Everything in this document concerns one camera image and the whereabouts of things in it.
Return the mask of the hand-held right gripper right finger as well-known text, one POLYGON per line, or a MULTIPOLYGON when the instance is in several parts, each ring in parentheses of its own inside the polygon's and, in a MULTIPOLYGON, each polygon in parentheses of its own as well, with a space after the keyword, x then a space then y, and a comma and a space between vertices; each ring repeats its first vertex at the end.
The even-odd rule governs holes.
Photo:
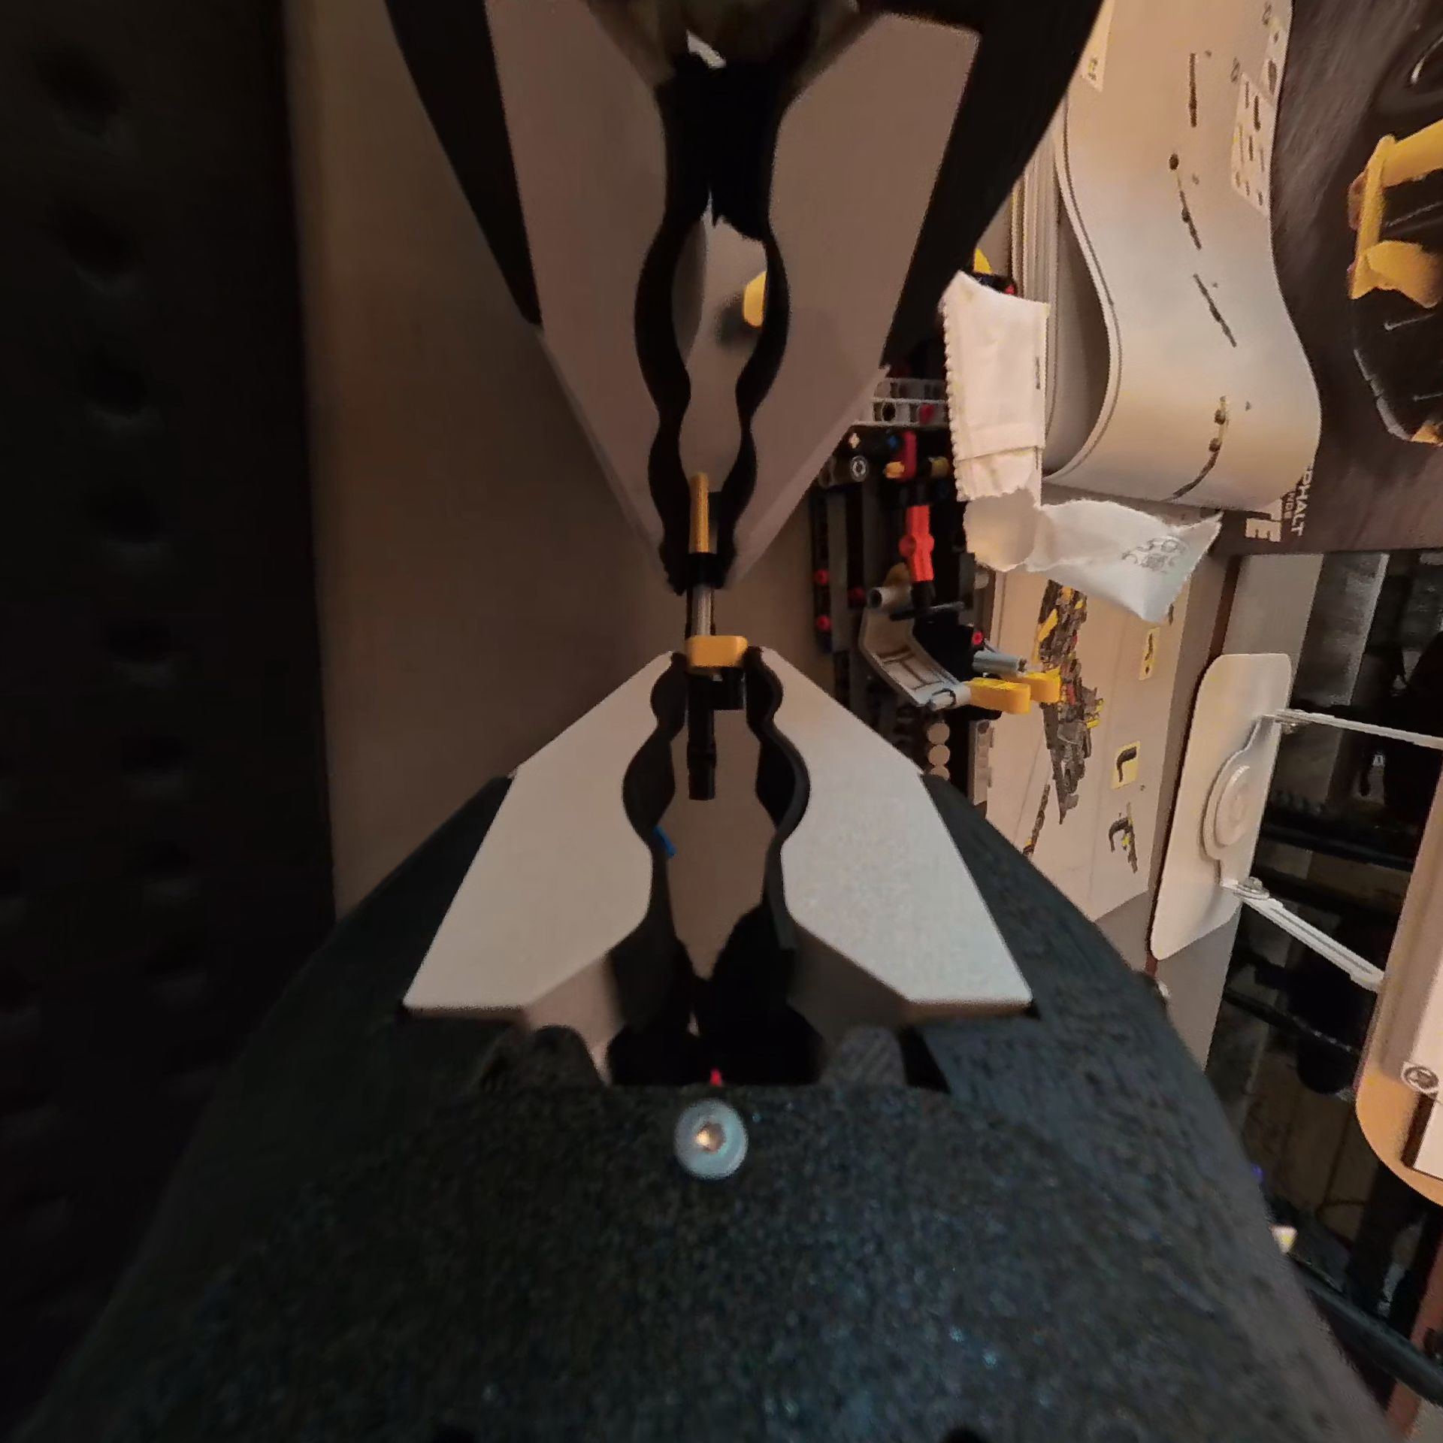
POLYGON ((1024 1015, 1033 990, 947 824, 960 797, 779 653, 749 648, 742 679, 770 836, 729 934, 729 1055, 1024 1015))

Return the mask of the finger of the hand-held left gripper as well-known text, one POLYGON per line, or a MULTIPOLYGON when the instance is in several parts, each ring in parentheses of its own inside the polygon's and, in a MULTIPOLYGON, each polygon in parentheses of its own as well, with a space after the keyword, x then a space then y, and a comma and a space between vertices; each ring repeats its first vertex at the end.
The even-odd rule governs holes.
POLYGON ((957 16, 709 16, 709 480, 722 586, 872 396, 976 67, 957 16))
POLYGON ((652 3, 485 3, 538 338, 666 586, 687 580, 691 400, 673 281, 691 221, 669 136, 677 28, 652 3))

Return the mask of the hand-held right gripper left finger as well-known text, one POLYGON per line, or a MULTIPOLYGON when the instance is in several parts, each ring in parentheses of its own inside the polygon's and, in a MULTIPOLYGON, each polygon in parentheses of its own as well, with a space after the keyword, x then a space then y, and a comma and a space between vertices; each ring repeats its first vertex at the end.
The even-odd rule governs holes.
POLYGON ((516 768, 407 1014, 567 1026, 592 1052, 680 1024, 691 962, 658 824, 687 701, 684 661, 664 653, 516 768))

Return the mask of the yellow lego connector grey axle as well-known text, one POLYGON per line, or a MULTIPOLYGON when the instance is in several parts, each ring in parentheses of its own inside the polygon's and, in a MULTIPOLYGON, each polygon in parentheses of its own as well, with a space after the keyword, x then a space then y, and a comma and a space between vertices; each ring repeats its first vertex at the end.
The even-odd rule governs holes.
POLYGON ((747 705, 747 651, 742 636, 714 632, 714 588, 706 583, 689 588, 687 636, 687 787, 691 801, 714 799, 717 741, 714 715, 747 705))

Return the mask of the lego instruction booklet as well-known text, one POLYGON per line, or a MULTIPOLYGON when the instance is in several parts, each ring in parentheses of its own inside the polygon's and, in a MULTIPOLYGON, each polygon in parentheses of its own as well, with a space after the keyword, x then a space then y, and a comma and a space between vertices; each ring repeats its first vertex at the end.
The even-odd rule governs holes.
MULTIPOLYGON (((1306 478, 1320 406, 1281 299, 1270 161, 1289 3, 1104 3, 1014 203, 1014 272, 1050 307, 1043 500, 1186 528, 1306 478)), ((1088 920, 1149 892, 1188 588, 1159 622, 1028 570, 1002 651, 1061 702, 991 735, 986 806, 1088 920)))

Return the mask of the lego car chassis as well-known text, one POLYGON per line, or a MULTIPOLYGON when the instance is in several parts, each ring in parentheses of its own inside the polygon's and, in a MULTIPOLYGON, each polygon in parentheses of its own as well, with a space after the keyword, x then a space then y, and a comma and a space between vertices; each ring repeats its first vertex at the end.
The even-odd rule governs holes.
POLYGON ((1087 598, 1043 586, 1033 656, 983 620, 983 570, 963 552, 945 383, 885 374, 808 493, 813 636, 833 693, 930 775, 963 787, 961 744, 1022 702, 1043 724, 1041 808, 1080 801, 1101 717, 1082 682, 1087 598))

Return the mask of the Corvette set box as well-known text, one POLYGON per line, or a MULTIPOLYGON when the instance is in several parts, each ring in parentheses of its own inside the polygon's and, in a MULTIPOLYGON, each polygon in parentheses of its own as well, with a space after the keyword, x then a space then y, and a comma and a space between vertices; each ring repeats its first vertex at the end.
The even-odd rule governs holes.
POLYGON ((1348 190, 1383 137, 1441 121, 1438 3, 1294 3, 1274 141, 1274 258, 1320 402, 1308 470, 1260 513, 1233 515, 1217 552, 1441 547, 1441 445, 1399 431, 1399 402, 1441 418, 1441 321, 1406 299, 1350 299, 1348 190))

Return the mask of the white torn paper bag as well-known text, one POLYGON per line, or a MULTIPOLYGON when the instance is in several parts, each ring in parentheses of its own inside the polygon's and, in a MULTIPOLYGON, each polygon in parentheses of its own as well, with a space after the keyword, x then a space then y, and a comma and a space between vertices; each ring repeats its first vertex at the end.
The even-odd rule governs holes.
POLYGON ((950 470, 970 557, 1164 622, 1220 522, 1041 498, 1050 307, 956 272, 941 300, 950 470))

